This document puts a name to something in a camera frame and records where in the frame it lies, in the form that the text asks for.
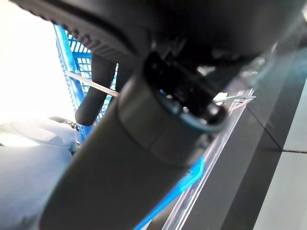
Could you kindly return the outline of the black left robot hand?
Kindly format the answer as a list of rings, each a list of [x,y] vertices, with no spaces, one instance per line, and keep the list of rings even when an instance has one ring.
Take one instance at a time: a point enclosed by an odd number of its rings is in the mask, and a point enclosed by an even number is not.
[[[41,230],[131,230],[228,124],[214,97],[300,22],[304,0],[18,0],[129,80],[53,190]]]

